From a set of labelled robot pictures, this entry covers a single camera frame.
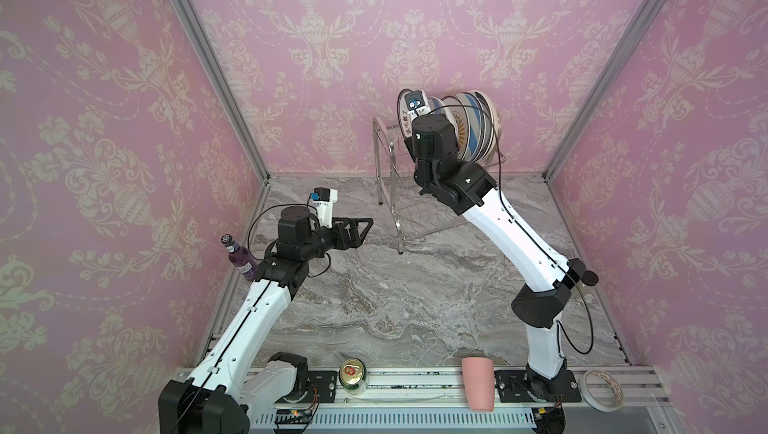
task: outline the roll of tape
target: roll of tape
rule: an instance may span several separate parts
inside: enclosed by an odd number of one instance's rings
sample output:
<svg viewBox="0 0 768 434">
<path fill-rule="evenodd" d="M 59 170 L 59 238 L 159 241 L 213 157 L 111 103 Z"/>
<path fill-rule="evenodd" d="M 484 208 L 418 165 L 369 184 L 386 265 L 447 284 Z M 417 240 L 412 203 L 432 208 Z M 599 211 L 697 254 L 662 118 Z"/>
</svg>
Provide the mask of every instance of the roll of tape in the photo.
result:
<svg viewBox="0 0 768 434">
<path fill-rule="evenodd" d="M 608 383 L 608 387 L 614 392 L 614 404 L 612 406 L 606 406 L 602 402 L 596 400 L 594 396 L 592 396 L 589 388 L 587 388 L 587 378 L 590 376 L 597 376 Z M 610 374 L 606 372 L 598 370 L 589 370 L 585 372 L 579 381 L 579 386 L 581 387 L 581 396 L 585 401 L 587 401 L 587 404 L 596 410 L 602 412 L 613 412 L 624 404 L 624 391 L 621 390 L 621 384 L 619 384 L 616 379 L 614 379 Z"/>
</svg>

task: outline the pink cup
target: pink cup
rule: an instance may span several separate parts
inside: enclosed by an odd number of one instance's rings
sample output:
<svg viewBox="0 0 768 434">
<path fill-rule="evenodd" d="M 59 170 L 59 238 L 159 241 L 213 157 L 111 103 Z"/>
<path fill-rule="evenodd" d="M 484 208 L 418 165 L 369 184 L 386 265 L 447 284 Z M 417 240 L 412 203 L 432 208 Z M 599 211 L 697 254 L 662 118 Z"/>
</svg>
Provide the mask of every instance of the pink cup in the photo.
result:
<svg viewBox="0 0 768 434">
<path fill-rule="evenodd" d="M 496 398 L 493 361 L 485 357 L 465 357 L 462 359 L 462 378 L 469 409 L 493 412 Z"/>
</svg>

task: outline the gray marble surface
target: gray marble surface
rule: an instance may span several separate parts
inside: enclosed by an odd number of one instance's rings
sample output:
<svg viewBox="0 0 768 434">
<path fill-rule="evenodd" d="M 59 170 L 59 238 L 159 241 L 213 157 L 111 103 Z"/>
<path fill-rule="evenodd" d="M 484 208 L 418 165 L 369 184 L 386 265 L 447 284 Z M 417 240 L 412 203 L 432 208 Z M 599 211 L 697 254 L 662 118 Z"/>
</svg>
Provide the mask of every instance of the gray marble surface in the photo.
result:
<svg viewBox="0 0 768 434">
<path fill-rule="evenodd" d="M 524 324 L 510 308 L 523 286 L 512 263 L 470 224 L 410 240 L 398 255 L 388 207 L 379 206 L 374 178 L 272 178 L 274 204 L 304 201 L 315 187 L 339 190 L 334 216 L 371 217 L 375 225 L 358 250 L 331 251 L 331 269 L 307 279 L 278 319 L 256 357 L 262 366 L 277 351 L 306 356 L 312 366 L 338 366 L 358 357 L 370 366 L 452 366 L 466 356 L 487 356 L 496 365 L 524 366 L 528 346 Z M 504 193 L 540 235 L 565 256 L 574 255 L 546 185 L 539 176 L 503 182 Z M 265 214 L 255 232 L 261 257 L 276 236 L 280 208 Z M 313 260 L 310 272 L 325 268 Z M 230 318 L 247 292 L 242 281 Z M 571 365 L 624 364 L 597 297 L 588 294 L 595 344 L 582 356 L 562 339 Z M 589 342 L 581 298 L 571 298 L 563 324 L 580 349 Z"/>
</svg>

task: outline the green can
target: green can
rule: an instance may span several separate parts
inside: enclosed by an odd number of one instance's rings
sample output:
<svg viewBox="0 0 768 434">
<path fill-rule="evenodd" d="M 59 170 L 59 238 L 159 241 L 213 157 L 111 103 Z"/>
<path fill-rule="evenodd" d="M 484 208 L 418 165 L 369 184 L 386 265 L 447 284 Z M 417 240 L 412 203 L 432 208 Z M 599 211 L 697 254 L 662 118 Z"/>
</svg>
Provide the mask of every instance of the green can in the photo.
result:
<svg viewBox="0 0 768 434">
<path fill-rule="evenodd" d="M 350 394 L 362 394 L 368 387 L 368 369 L 359 359 L 348 359 L 339 368 L 339 381 Z"/>
</svg>

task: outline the floral wallpaper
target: floral wallpaper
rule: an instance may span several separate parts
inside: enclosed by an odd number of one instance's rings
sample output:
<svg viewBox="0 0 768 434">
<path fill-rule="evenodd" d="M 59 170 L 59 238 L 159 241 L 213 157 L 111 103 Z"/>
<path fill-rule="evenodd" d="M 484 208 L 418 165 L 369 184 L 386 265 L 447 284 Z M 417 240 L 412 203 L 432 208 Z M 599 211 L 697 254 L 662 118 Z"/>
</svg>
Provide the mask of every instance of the floral wallpaper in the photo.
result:
<svg viewBox="0 0 768 434">
<path fill-rule="evenodd" d="M 0 432 L 153 432 L 260 183 L 168 0 L 0 0 L 0 105 Z"/>
<path fill-rule="evenodd" d="M 193 0 L 269 171 L 373 172 L 402 88 L 481 89 L 541 172 L 641 0 Z"/>
<path fill-rule="evenodd" d="M 764 432 L 768 0 L 667 0 L 554 180 L 689 434 Z"/>
</svg>

